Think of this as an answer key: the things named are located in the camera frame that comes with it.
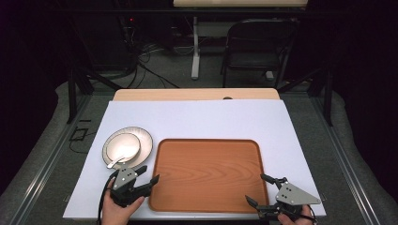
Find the white rimmed plate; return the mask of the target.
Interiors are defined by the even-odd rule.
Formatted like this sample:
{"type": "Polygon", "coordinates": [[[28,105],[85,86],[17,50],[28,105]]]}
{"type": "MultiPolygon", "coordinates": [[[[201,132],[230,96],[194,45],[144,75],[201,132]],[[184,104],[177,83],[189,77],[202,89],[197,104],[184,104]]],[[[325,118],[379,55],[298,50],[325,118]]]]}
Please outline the white rimmed plate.
{"type": "MultiPolygon", "coordinates": [[[[113,133],[107,140],[106,142],[114,137],[117,134],[122,134],[122,133],[131,133],[134,134],[138,137],[140,143],[141,143],[141,149],[140,152],[133,157],[132,159],[126,161],[126,162],[118,162],[114,165],[113,169],[119,169],[123,163],[125,163],[129,168],[136,167],[140,164],[142,164],[150,155],[152,148],[153,148],[153,139],[152,136],[143,128],[141,127],[124,127],[121,128],[120,130],[116,131],[113,133]]],[[[102,147],[102,158],[105,162],[106,165],[108,165],[111,161],[105,156],[105,147],[102,147]]]]}

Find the white table sheet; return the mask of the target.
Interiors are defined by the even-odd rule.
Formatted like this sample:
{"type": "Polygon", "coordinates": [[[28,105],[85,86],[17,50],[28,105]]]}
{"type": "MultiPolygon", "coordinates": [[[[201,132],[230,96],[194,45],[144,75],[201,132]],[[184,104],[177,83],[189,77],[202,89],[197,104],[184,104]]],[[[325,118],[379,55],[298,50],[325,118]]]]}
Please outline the white table sheet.
{"type": "Polygon", "coordinates": [[[102,146],[114,132],[144,128],[167,138],[245,139],[259,144],[265,173],[319,195],[285,104],[274,99],[111,101],[72,192],[64,218],[97,218],[100,194],[112,173],[102,146]]]}

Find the aluminium floor rail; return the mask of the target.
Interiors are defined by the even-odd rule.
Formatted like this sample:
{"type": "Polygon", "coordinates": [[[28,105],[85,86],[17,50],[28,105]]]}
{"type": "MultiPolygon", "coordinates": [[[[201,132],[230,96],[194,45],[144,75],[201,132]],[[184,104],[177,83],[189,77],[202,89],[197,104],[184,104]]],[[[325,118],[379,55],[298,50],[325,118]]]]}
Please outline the aluminium floor rail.
{"type": "Polygon", "coordinates": [[[78,112],[71,122],[68,100],[59,99],[53,118],[8,189],[8,202],[15,210],[6,225],[80,225],[63,218],[84,163],[83,154],[69,150],[69,139],[82,124],[91,99],[78,99],[78,112]]]}
{"type": "Polygon", "coordinates": [[[365,221],[366,225],[380,225],[380,220],[377,217],[374,208],[372,207],[367,194],[364,191],[362,184],[354,171],[354,168],[345,153],[344,147],[334,129],[324,117],[323,105],[321,100],[317,97],[311,99],[317,116],[321,119],[324,130],[328,133],[331,143],[333,145],[332,150],[335,158],[339,164],[339,167],[344,175],[344,179],[350,189],[350,192],[358,206],[360,213],[365,221]]]}

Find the white spoon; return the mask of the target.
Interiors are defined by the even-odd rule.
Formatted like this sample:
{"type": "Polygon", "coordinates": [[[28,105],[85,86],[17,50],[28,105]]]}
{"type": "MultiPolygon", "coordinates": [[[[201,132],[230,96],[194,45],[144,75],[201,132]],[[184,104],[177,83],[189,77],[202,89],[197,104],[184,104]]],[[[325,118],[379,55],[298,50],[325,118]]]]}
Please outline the white spoon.
{"type": "Polygon", "coordinates": [[[107,169],[112,169],[116,163],[118,163],[120,160],[124,159],[125,157],[118,157],[114,160],[112,160],[108,165],[107,169]]]}

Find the white bowl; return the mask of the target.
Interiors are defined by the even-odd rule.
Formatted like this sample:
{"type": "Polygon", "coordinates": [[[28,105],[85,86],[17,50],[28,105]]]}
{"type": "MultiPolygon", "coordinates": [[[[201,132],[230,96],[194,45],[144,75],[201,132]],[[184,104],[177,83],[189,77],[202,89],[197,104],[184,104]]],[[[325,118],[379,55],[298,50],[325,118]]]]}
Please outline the white bowl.
{"type": "Polygon", "coordinates": [[[105,147],[105,156],[110,161],[126,162],[134,158],[141,149],[138,137],[131,133],[117,134],[110,138],[105,147]]]}

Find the person's right hand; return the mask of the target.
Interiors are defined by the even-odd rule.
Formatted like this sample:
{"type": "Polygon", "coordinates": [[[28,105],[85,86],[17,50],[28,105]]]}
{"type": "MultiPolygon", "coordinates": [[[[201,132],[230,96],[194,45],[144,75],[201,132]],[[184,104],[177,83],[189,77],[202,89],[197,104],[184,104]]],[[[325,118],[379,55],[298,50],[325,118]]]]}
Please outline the person's right hand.
{"type": "Polygon", "coordinates": [[[313,215],[309,205],[302,206],[301,214],[305,216],[305,218],[301,217],[293,221],[287,215],[279,214],[278,220],[282,225],[314,225],[314,223],[311,221],[313,215]]]}

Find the brown wooden tray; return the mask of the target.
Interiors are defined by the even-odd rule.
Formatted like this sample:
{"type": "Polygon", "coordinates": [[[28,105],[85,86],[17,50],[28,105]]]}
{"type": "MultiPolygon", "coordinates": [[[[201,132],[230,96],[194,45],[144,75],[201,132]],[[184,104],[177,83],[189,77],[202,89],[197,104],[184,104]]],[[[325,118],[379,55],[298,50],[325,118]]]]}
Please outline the brown wooden tray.
{"type": "Polygon", "coordinates": [[[241,213],[268,204],[261,152],[252,140],[165,139],[158,146],[149,207],[156,212],[241,213]]]}

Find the black folding chair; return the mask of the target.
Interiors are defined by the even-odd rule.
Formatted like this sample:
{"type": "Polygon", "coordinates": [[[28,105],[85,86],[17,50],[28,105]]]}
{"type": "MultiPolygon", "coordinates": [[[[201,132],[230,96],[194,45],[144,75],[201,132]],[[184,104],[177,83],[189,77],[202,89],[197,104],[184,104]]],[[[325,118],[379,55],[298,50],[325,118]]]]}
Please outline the black folding chair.
{"type": "Polygon", "coordinates": [[[298,23],[291,20],[247,19],[232,25],[222,58],[222,86],[228,70],[250,70],[273,72],[277,87],[297,31],[298,23]]]}

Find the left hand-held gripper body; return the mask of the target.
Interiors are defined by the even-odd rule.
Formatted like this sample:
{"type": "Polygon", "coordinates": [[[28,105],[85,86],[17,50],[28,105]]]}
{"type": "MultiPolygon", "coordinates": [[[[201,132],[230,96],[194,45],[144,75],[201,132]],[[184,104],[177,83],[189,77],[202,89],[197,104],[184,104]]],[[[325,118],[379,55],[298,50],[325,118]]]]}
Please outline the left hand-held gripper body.
{"type": "Polygon", "coordinates": [[[122,167],[118,170],[115,182],[111,187],[111,198],[114,203],[126,207],[139,198],[138,187],[135,186],[137,177],[132,168],[122,167]]]}

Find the person's left hand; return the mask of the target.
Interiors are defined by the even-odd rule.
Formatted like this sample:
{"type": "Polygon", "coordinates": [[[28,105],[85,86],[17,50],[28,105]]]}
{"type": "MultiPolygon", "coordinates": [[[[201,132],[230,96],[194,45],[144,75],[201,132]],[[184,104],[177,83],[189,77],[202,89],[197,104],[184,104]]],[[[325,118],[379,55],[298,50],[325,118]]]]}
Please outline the person's left hand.
{"type": "Polygon", "coordinates": [[[113,186],[114,180],[108,184],[105,189],[105,194],[103,197],[103,206],[102,206],[102,225],[127,225],[130,217],[133,215],[135,211],[142,205],[145,198],[139,197],[132,204],[121,207],[114,203],[111,198],[111,187],[113,186]]]}

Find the black metal stand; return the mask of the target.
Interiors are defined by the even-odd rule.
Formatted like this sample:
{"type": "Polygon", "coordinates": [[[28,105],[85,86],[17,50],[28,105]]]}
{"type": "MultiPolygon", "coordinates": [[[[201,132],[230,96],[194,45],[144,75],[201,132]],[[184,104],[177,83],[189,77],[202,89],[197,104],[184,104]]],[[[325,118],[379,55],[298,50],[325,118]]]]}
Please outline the black metal stand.
{"type": "Polygon", "coordinates": [[[309,97],[318,97],[321,94],[321,91],[324,91],[323,94],[323,110],[322,114],[327,122],[327,124],[332,127],[331,121],[331,101],[332,101],[332,82],[333,75],[330,69],[327,68],[316,68],[310,73],[288,83],[282,87],[279,87],[277,91],[279,93],[285,93],[290,91],[294,87],[302,84],[307,80],[312,80],[309,88],[307,89],[307,94],[309,97]]]}
{"type": "Polygon", "coordinates": [[[77,95],[76,88],[83,93],[84,96],[92,95],[94,93],[94,87],[89,81],[90,78],[105,84],[106,86],[117,91],[121,89],[121,86],[111,82],[105,77],[99,75],[97,72],[88,69],[86,67],[73,67],[68,75],[68,90],[69,90],[69,119],[70,124],[77,115],[77,95]]]}

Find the white desk leg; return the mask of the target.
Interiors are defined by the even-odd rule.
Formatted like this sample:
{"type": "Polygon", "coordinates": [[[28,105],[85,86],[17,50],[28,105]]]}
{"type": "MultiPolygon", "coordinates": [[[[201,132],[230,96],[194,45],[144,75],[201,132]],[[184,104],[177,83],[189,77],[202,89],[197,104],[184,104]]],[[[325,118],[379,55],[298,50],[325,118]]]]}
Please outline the white desk leg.
{"type": "Polygon", "coordinates": [[[197,31],[197,18],[193,18],[192,22],[192,33],[193,33],[193,56],[191,65],[191,78],[197,80],[199,78],[199,66],[200,66],[200,52],[199,52],[199,37],[197,31]]]}

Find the light wooden desk top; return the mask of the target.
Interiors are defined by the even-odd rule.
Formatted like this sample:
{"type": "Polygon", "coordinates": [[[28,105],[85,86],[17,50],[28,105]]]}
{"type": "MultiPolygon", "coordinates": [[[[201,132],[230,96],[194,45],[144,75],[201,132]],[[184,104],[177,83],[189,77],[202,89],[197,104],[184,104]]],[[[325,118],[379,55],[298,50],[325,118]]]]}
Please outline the light wooden desk top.
{"type": "Polygon", "coordinates": [[[309,0],[173,0],[177,8],[306,7],[309,0]]]}

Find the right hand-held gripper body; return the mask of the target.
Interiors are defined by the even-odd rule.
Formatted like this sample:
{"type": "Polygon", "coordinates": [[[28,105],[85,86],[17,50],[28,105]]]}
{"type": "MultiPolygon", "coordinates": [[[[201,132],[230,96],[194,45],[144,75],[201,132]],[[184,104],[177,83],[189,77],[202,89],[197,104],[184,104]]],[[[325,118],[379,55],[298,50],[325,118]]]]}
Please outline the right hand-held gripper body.
{"type": "Polygon", "coordinates": [[[321,201],[312,194],[289,182],[285,182],[279,188],[279,191],[275,196],[275,200],[276,203],[273,205],[257,206],[257,212],[260,219],[267,221],[277,220],[277,216],[279,214],[284,214],[293,221],[299,218],[315,221],[314,217],[302,214],[302,206],[321,203],[321,201]]]}

